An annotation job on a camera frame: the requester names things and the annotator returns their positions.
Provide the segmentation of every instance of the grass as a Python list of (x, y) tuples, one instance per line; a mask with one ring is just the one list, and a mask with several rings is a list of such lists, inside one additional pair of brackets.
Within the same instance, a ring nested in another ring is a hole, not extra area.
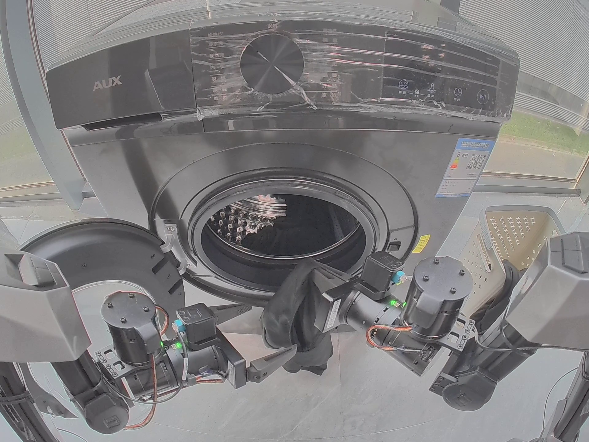
[(577, 134), (570, 126), (526, 113), (514, 112), (511, 121), (503, 125), (499, 139), (510, 137), (581, 156), (589, 152), (589, 133)]

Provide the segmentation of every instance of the tile floor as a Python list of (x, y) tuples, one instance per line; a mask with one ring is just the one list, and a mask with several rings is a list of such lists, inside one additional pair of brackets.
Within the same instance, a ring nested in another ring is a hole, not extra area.
[[(448, 236), (442, 254), (457, 255), (472, 232), (481, 210), (492, 204), (540, 204), (558, 212), (566, 230), (589, 231), (586, 207), (578, 198), (557, 196), (475, 194)], [(96, 205), (86, 211), (99, 211)], [(0, 244), (10, 246), (60, 223), (92, 216), (70, 211), (63, 202), (0, 204)], [(104, 296), (85, 296), (89, 303)], [(188, 288), (187, 302), (219, 300)], [(104, 338), (98, 311), (83, 306), (81, 313), (96, 345)], [(255, 311), (250, 317), (225, 329), (229, 339), (249, 360), (269, 353), (256, 335)], [(158, 407), (154, 421), (146, 429), (100, 436), (80, 419), (48, 419), (55, 424), (63, 442), (143, 441), (155, 442), (503, 442), (512, 437), (526, 440), (537, 437), (542, 428), (544, 402), (550, 387), (566, 371), (577, 366), (580, 353), (544, 350), (526, 360), (499, 383), (491, 401), (481, 410), (463, 413), (449, 408), (428, 391), (431, 380), (444, 363), (438, 359), (422, 378), (383, 352), (368, 349), (356, 333), (332, 335), (334, 356), (321, 376), (300, 372), (288, 374), (282, 369), (261, 385), (248, 384), (240, 390), (230, 385), (202, 385), (188, 388), (173, 401)], [(33, 369), (41, 384), (62, 394), (55, 374), (44, 364)], [(547, 414), (551, 414), (572, 379), (572, 374), (558, 383), (552, 392)], [(61, 396), (64, 404), (70, 404)], [(146, 409), (133, 409), (134, 419), (143, 418)], [(0, 432), (4, 431), (0, 420)], [(589, 440), (583, 431), (580, 442)]]

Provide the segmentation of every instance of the washing machine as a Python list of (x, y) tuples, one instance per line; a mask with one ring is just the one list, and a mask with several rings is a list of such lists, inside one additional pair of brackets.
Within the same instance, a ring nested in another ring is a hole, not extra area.
[(426, 0), (150, 2), (47, 72), (110, 219), (27, 250), (74, 286), (141, 281), (170, 312), (186, 284), (263, 306), (303, 258), (353, 274), (385, 250), (410, 274), (460, 215), (518, 69)]

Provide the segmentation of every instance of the black garment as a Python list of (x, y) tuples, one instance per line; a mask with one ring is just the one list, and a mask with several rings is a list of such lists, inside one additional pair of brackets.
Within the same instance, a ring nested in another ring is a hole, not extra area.
[(517, 285), (517, 282), (519, 282), (519, 279), (527, 270), (518, 270), (510, 261), (503, 261), (503, 267), (505, 269), (503, 289), (486, 308), (480, 309), (472, 316), (472, 319), (476, 322), (475, 327), (479, 334), (490, 328), (497, 318), (503, 314), (510, 303), (511, 293), (515, 285)]
[(261, 314), (262, 337), (267, 346), (298, 346), (296, 355), (283, 365), (287, 372), (307, 370), (321, 375), (333, 355), (331, 336), (314, 326), (320, 295), (310, 274), (317, 267), (321, 264), (310, 259), (299, 263)]
[(284, 195), (286, 216), (241, 241), (243, 247), (274, 256), (303, 255), (335, 242), (329, 204), (317, 198)]

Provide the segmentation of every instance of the warning sticker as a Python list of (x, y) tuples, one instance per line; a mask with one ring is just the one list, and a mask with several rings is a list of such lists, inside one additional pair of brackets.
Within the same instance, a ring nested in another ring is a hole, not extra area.
[(412, 254), (419, 254), (423, 249), (425, 249), (425, 246), (428, 245), (428, 241), (429, 241), (430, 237), (432, 237), (431, 234), (426, 234), (424, 236), (421, 236), (419, 238), (419, 241), (417, 242), (417, 245), (415, 246), (415, 249), (413, 249), (413, 252), (411, 252), (411, 253)]
[(495, 141), (461, 137), (456, 143), (436, 198), (469, 196), (485, 168)]

